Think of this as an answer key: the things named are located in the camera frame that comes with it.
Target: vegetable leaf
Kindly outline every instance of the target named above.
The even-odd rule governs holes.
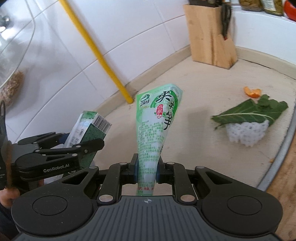
[[[258,103],[255,103],[252,99],[248,99],[219,115],[212,116],[212,120],[220,123],[220,126],[228,123],[262,123],[265,120],[268,120],[269,125],[272,125],[287,108],[288,105],[285,101],[277,102],[273,99],[269,100],[268,95],[263,95],[258,100]]]

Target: snack package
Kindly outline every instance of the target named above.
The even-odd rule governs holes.
[[[106,121],[95,111],[84,111],[72,128],[64,148],[72,147],[77,143],[83,143],[96,138],[105,138],[111,127],[111,123]],[[96,152],[85,155],[80,161],[81,168],[87,168],[91,164]]]
[[[152,196],[157,164],[183,91],[167,84],[138,94],[136,126],[139,154],[137,196]]]

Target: orange peel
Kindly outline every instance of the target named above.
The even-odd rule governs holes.
[[[259,98],[261,96],[262,90],[261,89],[250,90],[249,87],[245,86],[244,93],[251,98]]]

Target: jar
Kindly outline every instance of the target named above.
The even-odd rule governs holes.
[[[243,10],[247,11],[262,11],[263,6],[260,0],[239,0]]]
[[[283,16],[283,3],[282,0],[262,0],[263,8],[266,13]]]

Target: green plastic package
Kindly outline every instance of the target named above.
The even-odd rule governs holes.
[[[137,95],[139,153],[137,196],[152,196],[157,164],[183,91],[167,84]]]

